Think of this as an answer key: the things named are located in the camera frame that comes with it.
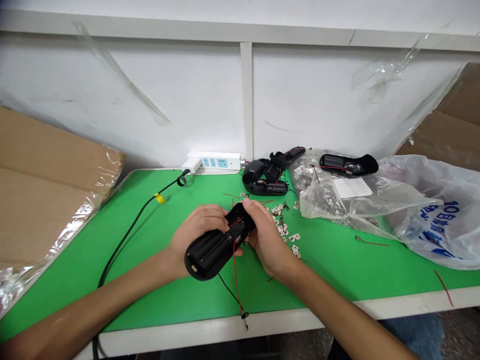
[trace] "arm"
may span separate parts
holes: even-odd
[[[227,213],[218,205],[198,207],[180,225],[166,249],[11,338],[1,345],[0,358],[73,358],[131,303],[175,279],[188,276],[184,265],[187,247],[206,231],[227,231]],[[241,254],[241,250],[235,252],[235,255]]]
[[[263,205],[245,198],[243,206],[255,221],[257,234],[250,236],[249,242],[265,271],[289,288],[320,319],[352,359],[418,359],[377,321],[294,256]]]

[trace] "white power strip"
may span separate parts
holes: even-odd
[[[197,163],[200,159],[200,168],[209,170],[240,170],[242,155],[237,152],[210,152],[210,151],[191,151],[188,153],[187,163]]]

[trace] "white wall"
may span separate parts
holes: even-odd
[[[478,0],[15,0],[10,9],[145,19],[475,35]]]
[[[480,2],[440,1],[16,1],[11,8],[218,22],[448,31],[475,35]],[[172,124],[150,111],[74,37],[3,34],[0,100],[16,110],[124,151],[129,169],[180,166],[191,150],[245,153],[238,43],[99,38]],[[253,44],[253,157],[302,145],[379,157],[418,103],[479,53],[424,51],[374,104],[352,75],[400,51]]]
[[[179,166],[190,150],[245,152],[238,45],[100,43],[172,125],[158,126],[150,111],[76,38],[5,36],[0,99],[126,152],[135,167]]]

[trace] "white plastic bag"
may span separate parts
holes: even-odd
[[[441,200],[425,197],[413,186],[384,177],[378,173],[362,177],[373,194],[364,197],[340,198],[331,174],[311,165],[318,165],[323,154],[336,155],[334,151],[306,151],[289,166],[290,176],[300,202],[304,218],[323,218],[337,224],[398,240],[379,228],[378,217],[409,208],[441,205]]]
[[[434,263],[480,269],[480,172],[421,155],[392,156],[379,165],[377,175],[444,202],[388,215],[393,235]]]

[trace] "green table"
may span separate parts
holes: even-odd
[[[179,170],[171,169],[138,170],[131,173],[98,214],[90,220],[2,319],[0,340],[12,337],[93,291],[108,258],[146,199],[174,180],[179,173]],[[220,204],[229,210],[232,207],[232,197],[222,193],[240,197],[240,193],[244,191],[240,174],[189,176],[188,184],[185,187],[172,186],[163,193],[166,199],[165,204],[160,205],[156,201],[152,201],[147,206],[130,234],[129,241],[124,245],[112,265],[107,281],[118,277],[163,249],[180,223],[198,205]],[[260,199],[261,197],[252,196],[251,198]],[[407,303],[409,299],[417,298],[424,299],[426,302],[422,303],[419,300],[415,309],[406,309],[403,312],[391,309],[390,312],[376,314],[373,311],[377,318],[450,308],[447,296],[442,293],[443,287],[434,269],[438,271],[449,289],[459,289],[459,292],[452,291],[455,306],[465,307],[480,303],[478,297],[480,271],[449,269],[414,254],[400,242],[360,233],[323,219],[303,218],[300,210],[293,209],[294,201],[297,200],[294,192],[289,191],[287,195],[281,197],[262,197],[261,199],[274,199],[267,205],[271,208],[283,201],[287,202],[291,209],[283,211],[284,221],[288,225],[289,235],[299,233],[301,236],[300,240],[294,243],[299,247],[301,257],[308,260],[312,269],[351,301],[385,300],[385,298],[406,296],[400,299],[406,299]],[[355,240],[357,234],[367,242],[389,244],[390,246],[359,242]],[[282,314],[307,314],[305,312],[307,310],[303,309],[304,305],[285,287],[275,280],[267,282],[269,276],[262,269],[251,248],[244,248],[244,256],[237,258],[236,266],[242,305],[245,311],[251,314],[249,319],[252,319],[252,322],[255,323],[253,314],[265,312],[273,312],[270,314],[270,321],[274,319],[275,314],[279,316]],[[226,264],[221,274],[230,288],[234,289],[232,260]],[[434,298],[421,298],[418,297],[419,295],[409,297],[409,295],[429,292],[437,293],[433,293]],[[468,299],[474,293],[477,294],[475,300],[477,303],[471,303],[471,300]],[[370,308],[375,310],[375,305],[371,304]],[[385,301],[378,302],[378,304],[384,306]],[[218,277],[206,282],[185,278],[138,300],[115,318],[106,327],[105,332],[119,331],[118,333],[121,333],[121,331],[129,329],[229,317],[237,319],[238,314],[238,304]],[[260,333],[280,333],[285,330],[303,329],[301,326],[299,328],[298,324],[294,324],[292,327],[289,327],[290,324],[280,326],[281,329],[278,329],[277,325],[275,326],[275,329],[268,329],[263,324]],[[259,334],[252,328],[253,325],[250,324],[249,335],[245,336]],[[201,342],[202,340],[189,342],[187,338],[180,338],[177,339],[177,342],[170,342],[174,344],[170,347],[178,344],[188,346]],[[169,344],[160,343],[161,341],[159,341],[158,348],[169,347]],[[114,351],[114,354],[109,353],[109,355],[118,355],[118,351]]]

